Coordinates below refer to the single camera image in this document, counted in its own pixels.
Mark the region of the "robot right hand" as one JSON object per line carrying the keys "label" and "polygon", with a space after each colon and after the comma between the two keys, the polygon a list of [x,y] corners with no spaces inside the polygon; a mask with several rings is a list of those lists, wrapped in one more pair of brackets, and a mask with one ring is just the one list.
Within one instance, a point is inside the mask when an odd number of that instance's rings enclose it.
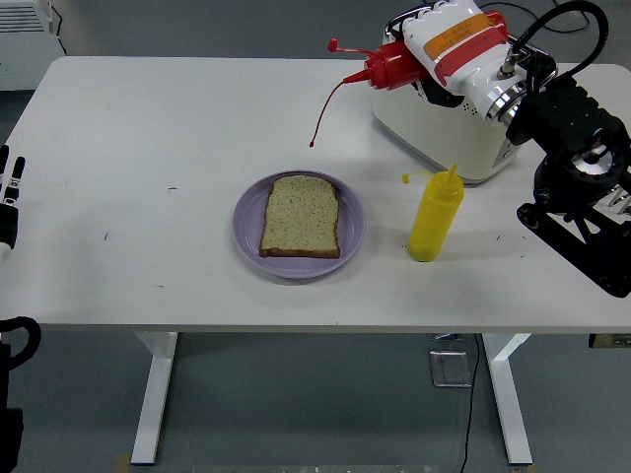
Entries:
{"label": "robot right hand", "polygon": [[444,90],[470,99],[486,115],[519,90],[526,70],[511,62],[502,17],[472,1],[438,1],[402,21],[403,42]]}

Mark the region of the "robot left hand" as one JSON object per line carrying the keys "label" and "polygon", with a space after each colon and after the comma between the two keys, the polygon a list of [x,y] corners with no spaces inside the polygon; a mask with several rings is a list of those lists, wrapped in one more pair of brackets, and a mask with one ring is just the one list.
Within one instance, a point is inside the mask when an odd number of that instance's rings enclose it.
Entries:
{"label": "robot left hand", "polygon": [[26,159],[22,156],[16,158],[8,180],[5,180],[5,171],[8,164],[10,148],[1,146],[1,262],[4,263],[11,251],[15,248],[18,228],[19,209],[16,203],[20,195],[20,185],[26,166]]}

